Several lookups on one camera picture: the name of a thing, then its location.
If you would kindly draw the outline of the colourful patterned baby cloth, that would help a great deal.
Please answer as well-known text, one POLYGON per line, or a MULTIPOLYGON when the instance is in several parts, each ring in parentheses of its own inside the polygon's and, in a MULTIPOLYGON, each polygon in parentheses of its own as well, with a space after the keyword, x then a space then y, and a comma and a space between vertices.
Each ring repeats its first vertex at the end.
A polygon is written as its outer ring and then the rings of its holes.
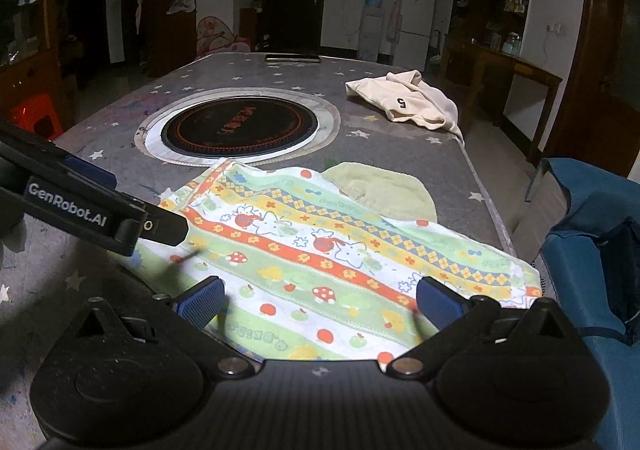
POLYGON ((142 240, 122 264, 172 296, 220 277, 227 305, 208 330, 256 359, 388 363, 435 333, 416 304, 425 277, 513 308, 542 294, 527 262, 424 216, 381 216, 306 168, 220 162, 162 205, 186 240, 142 240))

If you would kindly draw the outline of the red plastic stool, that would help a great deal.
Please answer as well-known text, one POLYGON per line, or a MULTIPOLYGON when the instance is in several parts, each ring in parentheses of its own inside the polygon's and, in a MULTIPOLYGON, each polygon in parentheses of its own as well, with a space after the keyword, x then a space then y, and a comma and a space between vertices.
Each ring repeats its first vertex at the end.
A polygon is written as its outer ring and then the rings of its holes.
POLYGON ((63 127, 50 95, 40 94, 22 101, 6 112, 6 120, 42 139, 61 136, 63 127))

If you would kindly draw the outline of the grey star tablecloth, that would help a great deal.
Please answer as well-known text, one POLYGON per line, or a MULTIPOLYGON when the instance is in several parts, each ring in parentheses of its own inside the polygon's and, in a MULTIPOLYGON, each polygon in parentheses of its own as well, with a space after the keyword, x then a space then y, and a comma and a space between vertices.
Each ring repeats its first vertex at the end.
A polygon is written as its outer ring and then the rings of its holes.
MULTIPOLYGON (((349 80, 382 76, 380 64, 325 58, 270 63, 262 54, 211 54, 114 98, 58 140, 60 147, 115 175, 119 189, 149 202, 195 178, 198 170, 143 154, 134 142, 142 122, 164 106, 206 90, 277 89, 299 101, 324 99, 340 114, 333 140, 295 164, 321 172, 357 162, 420 179, 439 222, 507 248, 506 228, 456 137, 393 123, 345 94, 349 80)), ((42 435, 28 400, 38 366, 89 297, 114 304, 145 300, 150 289, 97 248, 32 218, 18 227, 1 264, 1 444, 32 449, 42 435)))

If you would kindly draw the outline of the wooden shelf cabinet left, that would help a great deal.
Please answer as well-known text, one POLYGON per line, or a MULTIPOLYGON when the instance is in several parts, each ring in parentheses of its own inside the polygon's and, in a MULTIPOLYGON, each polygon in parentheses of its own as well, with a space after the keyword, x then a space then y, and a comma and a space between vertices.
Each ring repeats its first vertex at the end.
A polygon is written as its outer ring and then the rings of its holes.
POLYGON ((70 126, 55 0, 1 0, 1 109, 40 94, 51 97, 62 127, 70 126))

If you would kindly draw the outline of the pale green towel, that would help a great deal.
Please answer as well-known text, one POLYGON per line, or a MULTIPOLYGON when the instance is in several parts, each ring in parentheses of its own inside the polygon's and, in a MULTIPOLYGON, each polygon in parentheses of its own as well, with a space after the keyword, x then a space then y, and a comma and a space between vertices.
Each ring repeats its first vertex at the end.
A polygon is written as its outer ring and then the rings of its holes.
POLYGON ((346 196, 383 217, 437 222, 435 202, 416 177, 354 162, 336 164, 322 176, 346 196))

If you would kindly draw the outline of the blue fabric storage bag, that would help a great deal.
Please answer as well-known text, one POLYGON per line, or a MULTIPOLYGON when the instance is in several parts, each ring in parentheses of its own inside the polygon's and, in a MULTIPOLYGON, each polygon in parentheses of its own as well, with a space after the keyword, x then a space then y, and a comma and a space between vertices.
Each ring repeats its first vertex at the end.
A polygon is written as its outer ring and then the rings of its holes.
POLYGON ((603 449, 639 445, 639 186, 571 158, 541 161, 524 222, 551 193, 558 220, 536 262, 564 314, 608 380, 608 410, 594 439, 603 449))

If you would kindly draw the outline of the round black induction cooker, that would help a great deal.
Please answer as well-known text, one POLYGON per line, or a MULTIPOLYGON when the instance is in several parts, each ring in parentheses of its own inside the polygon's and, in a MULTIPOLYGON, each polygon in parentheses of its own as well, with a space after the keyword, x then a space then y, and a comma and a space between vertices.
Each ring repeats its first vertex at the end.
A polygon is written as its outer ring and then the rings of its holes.
POLYGON ((208 167, 231 158, 260 165, 310 155, 340 127, 340 112, 322 97, 268 87, 211 89, 149 115, 134 144, 169 164, 208 167))

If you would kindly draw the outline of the cream garment with number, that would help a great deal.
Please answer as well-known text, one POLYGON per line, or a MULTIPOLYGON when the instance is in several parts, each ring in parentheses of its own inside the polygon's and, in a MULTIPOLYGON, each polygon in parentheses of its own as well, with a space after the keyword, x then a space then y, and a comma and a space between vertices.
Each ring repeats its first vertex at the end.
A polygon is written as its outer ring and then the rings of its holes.
POLYGON ((417 70, 351 80, 345 83, 345 90, 349 97, 382 110, 391 122, 443 130, 464 143, 457 105, 441 90, 426 84, 417 70))

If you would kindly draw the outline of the pink patterned play tent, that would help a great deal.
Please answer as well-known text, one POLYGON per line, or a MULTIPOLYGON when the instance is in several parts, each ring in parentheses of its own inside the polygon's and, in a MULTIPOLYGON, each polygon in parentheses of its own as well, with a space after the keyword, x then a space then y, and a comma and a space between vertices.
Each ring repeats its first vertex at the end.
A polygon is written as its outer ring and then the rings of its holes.
POLYGON ((234 34, 217 17, 205 17, 196 27, 196 56, 206 57, 217 52, 251 52, 250 41, 234 34))

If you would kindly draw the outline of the wooden side table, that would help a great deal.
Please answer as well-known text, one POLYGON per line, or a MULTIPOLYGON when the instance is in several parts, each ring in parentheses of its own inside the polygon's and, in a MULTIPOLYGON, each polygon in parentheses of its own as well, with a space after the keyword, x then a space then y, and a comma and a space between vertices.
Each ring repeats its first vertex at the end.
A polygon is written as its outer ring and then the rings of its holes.
POLYGON ((562 77, 520 57, 452 35, 445 38, 438 76, 441 82, 461 82, 466 89, 466 104, 484 111, 492 124, 505 132, 518 150, 525 154, 527 162, 533 166, 540 162, 544 156, 540 148, 542 135, 547 128, 562 77), (506 104, 517 77, 546 90, 532 139, 528 139, 524 132, 518 132, 510 118, 506 117, 506 104))

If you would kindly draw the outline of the white refrigerator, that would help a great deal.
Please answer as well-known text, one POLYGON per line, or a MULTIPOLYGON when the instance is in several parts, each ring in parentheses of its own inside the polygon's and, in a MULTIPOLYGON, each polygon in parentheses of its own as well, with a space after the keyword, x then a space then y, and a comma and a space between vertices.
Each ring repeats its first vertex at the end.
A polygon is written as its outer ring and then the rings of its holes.
POLYGON ((423 71, 430 46, 436 0, 398 0, 393 65, 423 71))

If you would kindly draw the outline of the water dispenser with bottle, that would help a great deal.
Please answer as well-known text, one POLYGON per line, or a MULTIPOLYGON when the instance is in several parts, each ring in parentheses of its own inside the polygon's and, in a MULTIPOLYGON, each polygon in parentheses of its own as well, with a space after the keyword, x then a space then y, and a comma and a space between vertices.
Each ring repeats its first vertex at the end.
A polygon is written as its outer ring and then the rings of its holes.
POLYGON ((364 0, 362 7, 357 58, 361 61, 375 62, 378 60, 384 12, 383 0, 364 0))

